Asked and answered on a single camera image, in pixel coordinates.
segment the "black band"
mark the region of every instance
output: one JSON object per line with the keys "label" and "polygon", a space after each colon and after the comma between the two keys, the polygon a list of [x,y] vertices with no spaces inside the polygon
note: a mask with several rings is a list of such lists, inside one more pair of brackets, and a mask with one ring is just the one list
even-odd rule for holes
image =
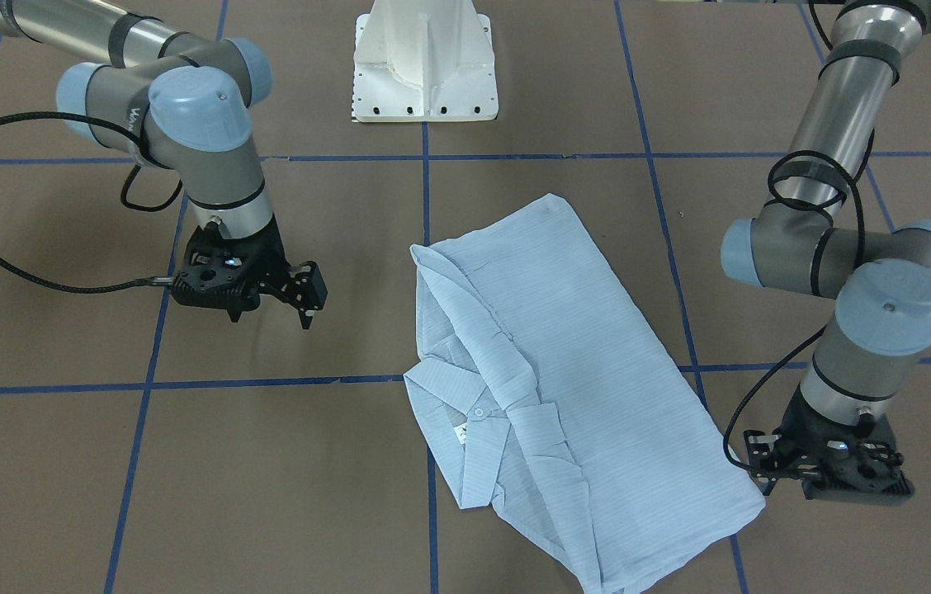
{"label": "black band", "polygon": [[106,52],[110,54],[110,64],[114,68],[125,67],[125,41],[129,38],[129,31],[133,26],[137,26],[139,21],[148,20],[151,16],[141,16],[134,12],[126,12],[124,16],[117,19],[112,29],[110,29],[110,41],[106,46]]}
{"label": "black band", "polygon": [[[820,163],[824,163],[824,165],[827,165],[829,168],[832,169],[832,172],[834,172],[836,176],[838,176],[839,178],[838,183],[831,183],[831,181],[824,181],[824,180],[823,180],[823,183],[828,184],[829,187],[838,191],[838,193],[836,193],[835,196],[832,196],[831,199],[825,200],[825,202],[823,203],[811,204],[810,202],[804,202],[803,200],[797,200],[794,198],[785,198],[785,196],[782,195],[781,192],[777,191],[777,182],[786,180],[788,177],[793,177],[791,176],[791,174],[790,176],[783,176],[783,174],[780,173],[782,171],[782,167],[785,166],[789,162],[797,161],[797,159],[800,157],[816,158],[817,161],[819,161]],[[804,173],[799,173],[799,172],[796,174],[797,176],[799,176],[799,174],[804,174],[805,177],[812,177],[812,176],[808,176],[808,174],[806,174],[805,172]],[[814,172],[823,172],[823,169],[820,169],[820,168],[814,169]],[[802,210],[804,211],[804,213],[821,213],[821,215],[825,217],[825,221],[829,221],[830,225],[832,224],[832,217],[830,214],[827,213],[827,211],[825,211],[825,208],[828,208],[838,203],[842,203],[844,202],[844,200],[847,200],[846,192],[839,190],[840,185],[842,184],[847,185],[848,191],[850,191],[851,196],[854,196],[855,200],[857,200],[858,189],[854,185],[853,177],[851,177],[850,173],[847,173],[847,170],[844,169],[844,166],[840,165],[839,162],[836,162],[835,158],[831,158],[829,157],[829,155],[824,154],[824,152],[816,151],[816,150],[809,150],[809,149],[801,149],[797,151],[792,151],[786,154],[785,157],[779,158],[777,160],[777,163],[775,163],[774,166],[770,168],[770,173],[767,174],[767,189],[768,191],[770,191],[770,195],[774,196],[774,200],[777,200],[777,202],[782,203],[783,205],[789,208],[792,208],[793,210]],[[859,228],[861,228],[862,226],[861,220],[858,221],[858,226]]]}
{"label": "black band", "polygon": [[161,49],[157,52],[157,57],[163,58],[164,53],[168,52],[168,46],[172,45],[172,42],[178,39],[182,35],[186,35],[186,31],[179,31],[178,33],[172,33],[167,39],[165,39],[164,44],[161,44]]}
{"label": "black band", "polygon": [[902,68],[902,54],[899,50],[892,48],[892,46],[884,44],[883,41],[873,41],[872,39],[853,39],[836,45],[835,49],[832,49],[832,52],[829,53],[829,57],[825,58],[825,65],[821,67],[821,72],[817,73],[817,77],[821,78],[821,75],[825,74],[825,68],[830,67],[834,61],[852,58],[854,56],[877,58],[877,60],[881,60],[882,63],[889,65],[891,71],[895,73],[895,80],[891,82],[892,86],[899,82],[899,70]]}
{"label": "black band", "polygon": [[805,213],[817,213],[821,215],[821,218],[825,219],[825,221],[828,221],[830,225],[833,223],[832,217],[830,217],[827,211],[813,210],[813,208],[809,208],[810,206],[813,206],[813,204],[804,202],[803,200],[797,200],[794,198],[772,198],[763,203],[763,208],[766,208],[772,204],[780,204],[781,206],[787,206],[789,208],[792,208],[793,206],[799,206],[800,208],[793,208],[793,210],[802,210],[805,211]]}
{"label": "black band", "polygon": [[257,199],[257,196],[264,193],[264,186],[266,184],[266,180],[261,181],[261,187],[257,188],[257,191],[251,193],[251,195],[246,196],[246,198],[243,198],[242,200],[235,200],[234,202],[228,202],[227,204],[206,204],[205,202],[198,202],[198,200],[194,200],[193,198],[191,198],[191,203],[193,203],[194,206],[205,208],[205,210],[232,210],[233,208],[245,206],[252,202],[252,200]]}
{"label": "black band", "polygon": [[914,19],[917,19],[921,23],[921,30],[927,30],[927,16],[924,15],[924,11],[921,10],[921,7],[918,7],[917,4],[913,4],[908,0],[857,0],[855,2],[850,2],[845,5],[842,11],[839,11],[839,18],[846,14],[846,12],[851,12],[854,8],[859,7],[895,7],[902,8],[903,11],[909,12],[910,15],[914,16]]}
{"label": "black band", "polygon": [[827,163],[816,161],[790,161],[774,170],[774,183],[783,182],[789,177],[809,177],[827,186],[838,189],[846,196],[851,192],[850,185]]}
{"label": "black band", "polygon": [[17,19],[14,18],[14,0],[2,0],[0,2],[0,14],[4,17],[6,22],[9,22],[14,26],[14,29],[17,29],[19,33],[32,39],[37,44],[40,43],[39,39],[33,38],[31,35],[26,33],[24,29],[21,28],[20,24],[17,24]]}
{"label": "black band", "polygon": [[888,394],[886,396],[864,396],[861,394],[855,394],[854,392],[847,390],[846,388],[840,388],[835,383],[835,381],[828,379],[828,377],[825,377],[824,373],[821,373],[821,369],[817,367],[817,361],[814,361],[813,358],[812,360],[810,360],[810,367],[813,368],[814,373],[816,373],[817,376],[821,378],[821,381],[825,382],[825,386],[828,386],[832,388],[833,390],[838,391],[840,394],[847,396],[847,398],[854,398],[854,399],[857,399],[857,401],[862,401],[866,403],[878,403],[878,402],[889,401],[889,399],[892,399],[895,397],[894,394]]}
{"label": "black band", "polygon": [[832,237],[832,227],[825,229],[821,234],[821,239],[817,240],[817,247],[814,248],[814,259],[810,261],[810,294],[815,297],[821,297],[820,278],[821,278],[821,256],[825,255],[825,245],[828,245],[829,238]]}

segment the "silver arm segment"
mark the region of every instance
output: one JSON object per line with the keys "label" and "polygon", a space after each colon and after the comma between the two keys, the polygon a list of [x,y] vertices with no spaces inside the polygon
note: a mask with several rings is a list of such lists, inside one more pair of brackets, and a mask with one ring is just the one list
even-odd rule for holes
{"label": "silver arm segment", "polygon": [[270,92],[264,53],[244,39],[209,41],[102,0],[0,0],[0,34],[91,60],[63,75],[59,111],[126,128],[67,121],[85,139],[175,169],[198,227],[175,277],[180,304],[232,321],[261,293],[293,305],[305,328],[326,289],[314,262],[291,266],[265,187],[247,106]]}
{"label": "silver arm segment", "polygon": [[734,222],[723,239],[730,278],[836,299],[775,439],[745,432],[752,466],[804,469],[798,478],[809,499],[895,504],[912,495],[884,413],[931,346],[931,219],[865,233],[857,270],[858,232],[832,221],[851,193],[843,175],[862,165],[903,58],[926,33],[930,0],[846,5],[790,154],[771,173],[779,196],[756,219]]}

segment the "brown floor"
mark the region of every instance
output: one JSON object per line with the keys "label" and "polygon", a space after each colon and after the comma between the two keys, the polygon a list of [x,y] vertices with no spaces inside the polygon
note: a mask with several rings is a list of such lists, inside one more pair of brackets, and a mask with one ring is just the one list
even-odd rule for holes
{"label": "brown floor", "polygon": [[[270,56],[255,139],[278,157],[264,167],[287,252],[322,264],[328,307],[308,333],[276,302],[232,326],[159,290],[65,295],[0,270],[0,593],[578,592],[491,510],[455,508],[400,377],[417,360],[409,245],[546,192],[578,211],[720,425],[828,319],[831,302],[734,283],[718,263],[813,89],[803,11],[475,4],[493,22],[502,113],[423,128],[349,123],[352,23],[371,0],[134,3]],[[0,116],[53,109],[74,63],[0,40]],[[905,64],[862,184],[872,229],[931,218],[931,36]],[[60,124],[1,130],[0,253],[65,282],[163,273],[175,210],[123,210],[126,163],[88,161],[122,157]],[[174,184],[145,172],[136,195]],[[782,485],[740,536],[651,591],[931,592],[925,356],[891,411],[914,500],[852,507]],[[799,376],[776,377],[741,427],[775,427]]]}

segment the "light blue shirt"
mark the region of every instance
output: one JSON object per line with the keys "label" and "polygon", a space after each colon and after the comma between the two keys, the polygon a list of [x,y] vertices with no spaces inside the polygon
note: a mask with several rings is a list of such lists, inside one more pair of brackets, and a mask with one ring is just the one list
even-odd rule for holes
{"label": "light blue shirt", "polygon": [[763,510],[563,199],[410,251],[406,387],[459,507],[491,504],[587,594],[645,590]]}

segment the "grid line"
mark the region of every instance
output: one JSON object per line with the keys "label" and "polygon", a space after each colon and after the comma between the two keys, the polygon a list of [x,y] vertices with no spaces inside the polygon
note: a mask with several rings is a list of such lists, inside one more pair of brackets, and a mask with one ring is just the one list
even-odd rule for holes
{"label": "grid line", "polygon": [[[678,365],[681,373],[721,373],[767,371],[774,362],[740,362],[739,364]],[[922,358],[919,365],[931,365],[931,357]],[[805,369],[804,361],[793,361],[786,369]],[[388,375],[325,375],[299,377],[261,377],[261,379],[190,379],[167,381],[126,381],[109,384],[28,384],[0,386],[2,395],[80,394],[80,392],[130,392],[136,390],[208,390],[227,388],[266,388],[278,386],[319,386],[319,384],[381,384],[402,381],[398,373]]]}
{"label": "grid line", "polygon": [[[227,10],[230,0],[223,0],[220,4],[220,19],[216,23],[216,40],[224,37],[224,23],[227,21]],[[183,193],[180,198],[179,217],[176,219],[176,230],[172,234],[172,248],[168,254],[168,276],[175,272],[176,268],[176,251],[179,244],[179,237],[183,231],[183,215],[187,213],[187,203],[190,202],[190,196]],[[168,301],[171,293],[165,290],[161,295],[161,308],[157,314],[157,323],[154,330],[154,349],[149,358],[149,365],[146,368],[146,384],[153,384],[154,377],[157,373],[157,360],[161,352],[161,337],[164,332],[165,314],[168,312]],[[117,578],[117,568],[120,561],[121,545],[125,538],[125,527],[129,519],[129,507],[132,503],[132,492],[135,485],[135,474],[139,463],[139,455],[142,448],[142,437],[146,429],[146,413],[149,412],[149,400],[153,393],[152,388],[148,387],[142,392],[142,398],[139,401],[139,415],[136,420],[135,435],[132,440],[132,454],[129,458],[129,468],[125,476],[125,489],[121,494],[121,507],[117,514],[117,527],[114,531],[114,542],[110,550],[110,564],[106,568],[106,584],[103,587],[103,594],[112,594],[114,591],[114,582]]]}
{"label": "grid line", "polygon": [[[429,203],[429,162],[432,161],[428,153],[428,122],[421,123],[421,224],[423,225],[423,244],[428,247],[432,243],[432,225],[429,215],[432,213]],[[432,456],[432,449],[425,444],[425,478],[428,489],[428,590],[429,594],[438,594],[440,591],[440,556],[439,533],[437,530],[436,509],[436,459]]]}

